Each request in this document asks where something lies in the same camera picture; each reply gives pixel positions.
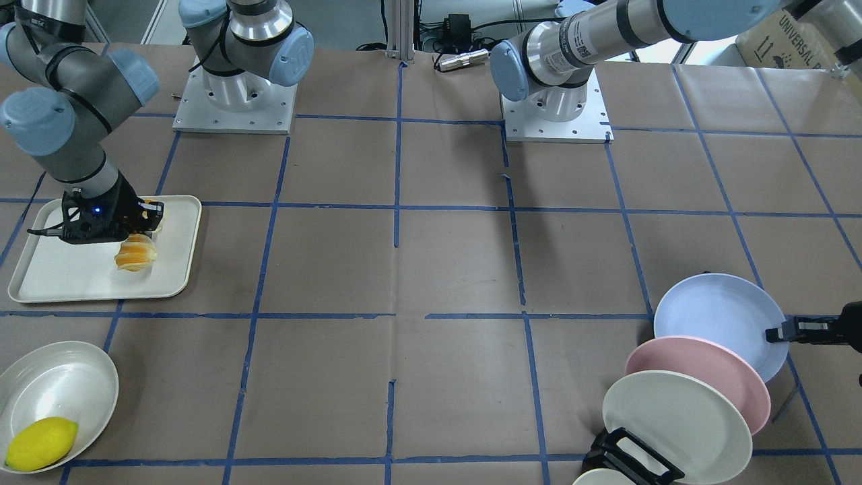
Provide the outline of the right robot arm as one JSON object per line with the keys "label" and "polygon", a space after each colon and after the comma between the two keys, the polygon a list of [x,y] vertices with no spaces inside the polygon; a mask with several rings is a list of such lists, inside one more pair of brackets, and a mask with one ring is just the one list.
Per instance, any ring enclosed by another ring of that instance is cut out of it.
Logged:
{"label": "right robot arm", "polygon": [[[34,236],[96,245],[153,234],[164,204],[137,195],[101,141],[160,89],[153,67],[129,49],[85,47],[83,1],[19,1],[2,27],[2,62],[34,86],[2,104],[2,126],[62,184],[62,219]],[[210,79],[255,87],[298,85],[314,39],[286,1],[182,1],[181,22]]]}

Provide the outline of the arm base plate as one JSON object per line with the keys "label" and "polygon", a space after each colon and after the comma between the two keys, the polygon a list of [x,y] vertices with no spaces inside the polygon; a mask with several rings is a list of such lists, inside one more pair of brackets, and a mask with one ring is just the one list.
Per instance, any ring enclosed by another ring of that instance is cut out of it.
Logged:
{"label": "arm base plate", "polygon": [[517,142],[605,143],[615,139],[597,71],[575,89],[549,87],[513,102],[501,96],[506,138]]}
{"label": "arm base plate", "polygon": [[289,135],[298,86],[273,85],[253,73],[191,71],[172,128],[209,134]]}

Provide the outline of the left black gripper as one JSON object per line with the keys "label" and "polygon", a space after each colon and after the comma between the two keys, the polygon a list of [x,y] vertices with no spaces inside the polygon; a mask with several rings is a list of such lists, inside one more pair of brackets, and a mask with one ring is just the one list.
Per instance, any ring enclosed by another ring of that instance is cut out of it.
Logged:
{"label": "left black gripper", "polygon": [[861,353],[861,301],[845,304],[834,323],[829,319],[788,319],[776,328],[767,329],[768,343],[829,345],[838,340]]}

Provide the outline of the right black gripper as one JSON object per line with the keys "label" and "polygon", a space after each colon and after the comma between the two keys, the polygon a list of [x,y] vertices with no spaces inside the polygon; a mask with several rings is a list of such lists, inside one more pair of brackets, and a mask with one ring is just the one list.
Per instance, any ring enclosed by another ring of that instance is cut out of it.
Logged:
{"label": "right black gripper", "polygon": [[64,191],[61,214],[61,223],[27,233],[59,237],[69,245],[123,242],[130,234],[157,232],[164,219],[164,203],[138,197],[120,175],[113,187],[97,197],[84,197],[80,188]]}

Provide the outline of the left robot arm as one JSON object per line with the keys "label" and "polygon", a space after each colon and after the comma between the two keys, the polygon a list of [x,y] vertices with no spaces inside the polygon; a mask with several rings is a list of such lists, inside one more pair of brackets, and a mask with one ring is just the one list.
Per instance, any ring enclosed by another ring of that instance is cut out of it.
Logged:
{"label": "left robot arm", "polygon": [[493,48],[504,140],[608,151],[615,135],[595,64],[670,38],[692,46],[737,34],[776,11],[838,34],[838,61],[811,75],[837,86],[860,77],[859,1],[609,1],[537,22]]}

